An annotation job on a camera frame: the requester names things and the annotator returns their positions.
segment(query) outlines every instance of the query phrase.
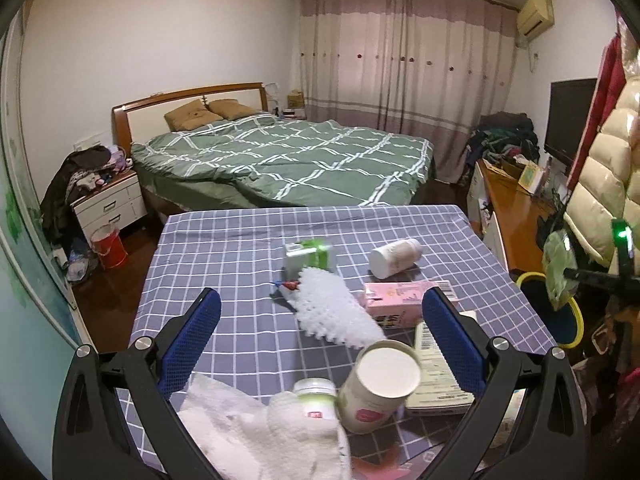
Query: bolt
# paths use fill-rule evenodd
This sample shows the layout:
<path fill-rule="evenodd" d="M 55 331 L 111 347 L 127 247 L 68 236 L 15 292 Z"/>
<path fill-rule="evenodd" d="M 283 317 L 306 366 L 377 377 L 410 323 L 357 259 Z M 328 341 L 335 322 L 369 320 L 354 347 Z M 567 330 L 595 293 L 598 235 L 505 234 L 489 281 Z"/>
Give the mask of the bolt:
<path fill-rule="evenodd" d="M 86 357 L 89 355 L 90 351 L 91 347 L 89 345 L 82 345 L 81 347 L 78 347 L 78 350 L 76 350 L 76 355 L 78 357 Z"/>
<path fill-rule="evenodd" d="M 134 345 L 138 350 L 146 350 L 152 345 L 152 343 L 153 341 L 151 340 L 150 337 L 143 336 L 136 339 L 136 342 L 134 343 Z"/>
<path fill-rule="evenodd" d="M 496 350 L 506 350 L 509 348 L 509 342 L 503 337 L 495 338 L 493 345 Z"/>
<path fill-rule="evenodd" d="M 557 346 L 554 346 L 551 349 L 551 355 L 556 359 L 564 359 L 564 350 L 562 350 L 561 348 L 558 348 Z"/>

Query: wall-mounted air conditioner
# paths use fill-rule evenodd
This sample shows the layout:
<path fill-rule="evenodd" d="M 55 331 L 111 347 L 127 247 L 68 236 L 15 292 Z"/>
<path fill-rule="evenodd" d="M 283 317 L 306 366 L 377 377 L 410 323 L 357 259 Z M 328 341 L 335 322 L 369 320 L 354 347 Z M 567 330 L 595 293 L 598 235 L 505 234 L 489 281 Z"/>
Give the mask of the wall-mounted air conditioner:
<path fill-rule="evenodd" d="M 554 21 L 551 0 L 527 0 L 518 14 L 518 31 L 531 41 L 551 27 Z"/>

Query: blue tip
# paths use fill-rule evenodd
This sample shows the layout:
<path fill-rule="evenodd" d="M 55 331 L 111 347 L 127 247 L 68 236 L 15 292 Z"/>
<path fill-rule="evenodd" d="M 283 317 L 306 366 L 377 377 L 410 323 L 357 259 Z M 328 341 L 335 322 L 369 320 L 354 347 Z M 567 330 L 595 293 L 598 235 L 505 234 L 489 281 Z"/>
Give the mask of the blue tip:
<path fill-rule="evenodd" d="M 189 319 L 162 358 L 158 389 L 167 400 L 172 393 L 184 388 L 218 325 L 222 314 L 220 295 L 215 290 L 209 291 L 199 304 L 190 308 L 190 312 Z"/>
<path fill-rule="evenodd" d="M 429 327 L 458 386 L 476 397 L 486 388 L 484 362 L 451 309 L 454 307 L 431 289 L 422 297 L 422 318 Z"/>

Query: pillow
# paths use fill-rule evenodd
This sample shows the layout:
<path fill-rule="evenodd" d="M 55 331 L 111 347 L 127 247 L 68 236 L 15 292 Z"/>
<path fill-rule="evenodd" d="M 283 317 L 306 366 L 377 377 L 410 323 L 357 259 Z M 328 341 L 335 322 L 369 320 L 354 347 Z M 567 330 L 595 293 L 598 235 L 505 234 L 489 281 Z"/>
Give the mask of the pillow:
<path fill-rule="evenodd" d="M 164 115 L 172 132 L 191 131 L 223 118 L 207 110 L 202 101 L 196 99 Z"/>
<path fill-rule="evenodd" d="M 218 99 L 217 101 L 208 103 L 207 108 L 230 121 L 258 113 L 258 110 L 255 108 L 241 105 L 236 99 Z"/>

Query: television screen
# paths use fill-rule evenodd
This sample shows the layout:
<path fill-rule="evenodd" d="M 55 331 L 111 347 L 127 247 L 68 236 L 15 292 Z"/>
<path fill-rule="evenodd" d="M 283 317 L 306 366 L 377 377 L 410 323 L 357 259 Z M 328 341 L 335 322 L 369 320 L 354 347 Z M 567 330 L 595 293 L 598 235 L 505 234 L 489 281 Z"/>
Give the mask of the television screen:
<path fill-rule="evenodd" d="M 551 83 L 545 151 L 567 166 L 574 161 L 587 123 L 596 79 Z"/>

